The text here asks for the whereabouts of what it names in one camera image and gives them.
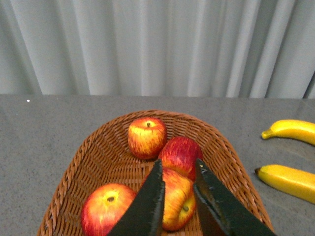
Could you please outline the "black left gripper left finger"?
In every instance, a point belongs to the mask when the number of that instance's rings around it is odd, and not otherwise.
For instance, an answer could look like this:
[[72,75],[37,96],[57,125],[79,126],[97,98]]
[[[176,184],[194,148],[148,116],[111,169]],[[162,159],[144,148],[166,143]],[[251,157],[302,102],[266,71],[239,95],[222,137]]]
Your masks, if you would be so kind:
[[157,160],[125,214],[110,236],[160,236],[164,212],[165,182]]

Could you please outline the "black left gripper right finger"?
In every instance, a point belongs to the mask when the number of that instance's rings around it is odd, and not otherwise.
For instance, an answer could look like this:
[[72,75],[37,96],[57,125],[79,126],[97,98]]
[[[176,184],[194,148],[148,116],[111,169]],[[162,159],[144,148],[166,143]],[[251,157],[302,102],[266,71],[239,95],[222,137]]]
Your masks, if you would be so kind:
[[199,158],[193,191],[204,236],[274,236]]

